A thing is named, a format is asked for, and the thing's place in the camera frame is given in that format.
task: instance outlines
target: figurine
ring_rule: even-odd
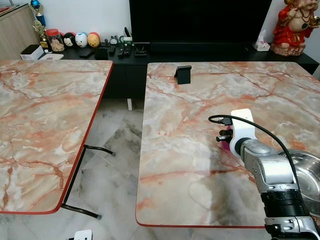
[[[118,45],[119,40],[118,40],[117,35],[111,36],[109,43],[110,43],[110,45]]]
[[[67,32],[63,36],[63,42],[67,47],[75,47],[76,46],[76,34],[74,32]]]
[[[94,31],[90,32],[88,35],[88,44],[93,48],[99,47],[100,45],[99,34]]]
[[[75,35],[75,42],[80,48],[85,48],[88,44],[87,35],[84,32],[78,32]]]
[[[313,29],[319,28],[319,17],[314,16],[318,9],[318,0],[284,0],[287,4],[278,15],[278,22],[273,31],[271,49],[283,56],[299,56],[306,45]]]

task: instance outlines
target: red figurine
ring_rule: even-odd
[[[299,56],[306,45],[313,29],[319,28],[319,17],[314,16],[319,0],[284,0],[287,4],[278,15],[278,22],[273,31],[271,49],[283,56]]]

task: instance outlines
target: jar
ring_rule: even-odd
[[[65,50],[64,42],[61,38],[60,32],[58,29],[52,28],[45,31],[52,51],[54,52],[62,52]]]

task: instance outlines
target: trophy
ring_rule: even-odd
[[[41,24],[40,21],[35,20],[33,22],[32,27],[34,28],[34,30],[39,34],[41,40],[40,40],[40,44],[44,49],[48,49],[51,52],[51,46],[49,44],[47,35],[46,35],[46,27],[43,26]]]
[[[30,7],[33,11],[35,11],[35,17],[38,21],[43,25],[46,26],[45,16],[43,14],[43,6],[40,4],[38,0],[31,0]]]

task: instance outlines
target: table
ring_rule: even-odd
[[[65,199],[112,61],[0,61],[0,213],[50,214]]]
[[[177,66],[191,84],[177,85]],[[263,228],[264,205],[208,117],[249,108],[289,149],[320,156],[320,82],[293,62],[150,63],[136,202],[142,226]],[[256,131],[257,138],[281,148]]]

